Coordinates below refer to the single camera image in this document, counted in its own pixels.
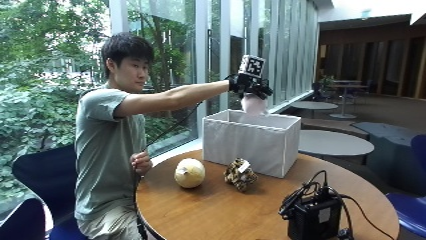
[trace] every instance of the black cable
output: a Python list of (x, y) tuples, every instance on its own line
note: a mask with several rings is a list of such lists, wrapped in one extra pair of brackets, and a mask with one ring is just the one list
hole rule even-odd
[[(292, 216), (289, 216), (288, 209), (295, 205), (296, 200), (299, 198), (301, 198), (303, 196), (311, 195), (312, 193), (317, 192), (319, 190), (319, 186), (321, 186), (321, 184), (319, 182), (313, 182), (313, 180), (316, 179), (316, 177), (324, 173), (325, 174), (325, 185), (328, 184), (328, 173), (325, 170), (319, 171), (315, 176), (311, 178), (311, 180), (308, 181), (308, 183), (303, 183), (303, 187), (300, 189), (297, 189), (289, 196), (285, 197), (285, 199), (283, 200), (283, 204), (280, 206), (279, 209), (279, 214), (281, 215), (281, 218), (284, 220), (289, 220), (289, 218)], [(315, 191), (312, 193), (308, 193), (311, 187), (315, 186)]]
[[(168, 134), (188, 118), (190, 116), (194, 114), (194, 112), (196, 111), (196, 109), (199, 108), (202, 102), (198, 103), (196, 107), (191, 110), (191, 112), (188, 113), (188, 115), (167, 130), (164, 131), (162, 134), (159, 134), (159, 136), (151, 141), (150, 144), (147, 144), (146, 148), (143, 149), (143, 152), (148, 149), (148, 147), (166, 135)], [(138, 211), (138, 202), (136, 202), (136, 191), (138, 191), (138, 185), (139, 185), (139, 180), (142, 179), (142, 176), (139, 176), (139, 173), (136, 172), (136, 169), (134, 171), (134, 205), (135, 205), (135, 211), (136, 211), (136, 214), (138, 214), (138, 224), (144, 224), (142, 221), (143, 221), (143, 216), (142, 214), (139, 213)], [(143, 235), (143, 239), (148, 238), (147, 236), (147, 231), (146, 232), (142, 232), (142, 229), (139, 227), (139, 230), (140, 230), (140, 234)]]
[(344, 209), (345, 209), (345, 214), (347, 214), (347, 219), (348, 219), (348, 225), (349, 225), (349, 230), (351, 230), (351, 237), (353, 239), (353, 233), (355, 233), (355, 230), (353, 230), (353, 227), (352, 227), (352, 220), (351, 220), (351, 215), (349, 215), (349, 210), (348, 210), (348, 206), (345, 204), (345, 201), (341, 197), (341, 194), (332, 188), (332, 187), (327, 187), (336, 195), (336, 197), (339, 198), (340, 202), (343, 203), (343, 206), (344, 206)]
[(357, 204), (357, 206), (359, 206), (359, 208), (360, 208), (360, 210), (361, 210), (363, 216), (365, 217), (365, 219), (368, 220), (368, 222), (372, 224), (372, 226), (373, 226), (383, 234), (385, 234), (392, 240), (396, 240), (383, 229), (380, 229), (380, 228), (373, 224), (373, 222), (371, 221), (371, 219), (369, 219), (368, 216), (365, 215), (365, 212), (364, 212), (364, 210), (363, 210), (363, 208), (361, 208), (361, 205), (360, 205), (360, 203), (356, 201), (356, 199), (353, 199), (351, 196), (348, 196), (348, 195), (345, 195), (345, 194), (340, 194), (340, 196), (341, 196), (343, 198), (348, 198), (348, 199), (351, 199), (352, 201), (355, 201), (355, 203)]
[[(175, 123), (175, 125), (167, 130), (164, 131), (162, 134), (159, 134), (159, 136), (151, 141), (150, 144), (147, 144), (143, 152), (148, 149), (148, 147), (166, 135), (168, 134), (188, 118), (190, 116), (194, 114), (194, 112), (196, 111), (196, 109), (199, 108), (202, 102), (198, 103), (196, 107), (191, 110), (191, 112), (188, 113), (188, 115), (178, 122)], [(134, 200), (135, 200), (135, 204), (136, 204), (136, 190), (138, 190), (138, 172), (136, 170), (134, 171), (134, 184), (135, 184), (135, 195), (134, 195)]]

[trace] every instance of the man's right arm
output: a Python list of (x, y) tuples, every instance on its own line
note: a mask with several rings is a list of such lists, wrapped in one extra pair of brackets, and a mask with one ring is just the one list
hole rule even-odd
[(230, 91), (230, 81), (184, 85), (155, 94), (130, 94), (115, 110), (115, 117), (172, 111)]

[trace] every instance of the white cloth bin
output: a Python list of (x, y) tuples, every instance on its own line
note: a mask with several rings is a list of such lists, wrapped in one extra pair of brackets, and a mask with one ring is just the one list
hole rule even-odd
[(284, 178), (297, 159), (300, 117), (226, 110), (203, 118), (203, 129), (204, 160), (228, 165), (243, 158), (255, 172)]

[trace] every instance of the black glove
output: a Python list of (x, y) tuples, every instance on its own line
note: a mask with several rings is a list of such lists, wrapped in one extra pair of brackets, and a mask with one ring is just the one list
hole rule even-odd
[(268, 79), (259, 79), (259, 82), (255, 82), (252, 87), (248, 89), (248, 93), (256, 94), (263, 100), (274, 94), (274, 90), (270, 87)]
[(270, 88), (270, 81), (267, 79), (255, 78), (244, 73), (230, 75), (226, 80), (230, 80), (230, 91), (244, 97), (244, 93), (254, 93), (262, 99), (267, 99), (267, 96), (274, 94), (274, 90)]

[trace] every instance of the gray t-shirt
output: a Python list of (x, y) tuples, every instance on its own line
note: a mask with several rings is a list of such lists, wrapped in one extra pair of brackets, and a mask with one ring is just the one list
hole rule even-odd
[(99, 89), (80, 99), (76, 116), (79, 220), (94, 220), (118, 206), (134, 204), (135, 171), (131, 156), (144, 150), (146, 118), (115, 118), (130, 93)]

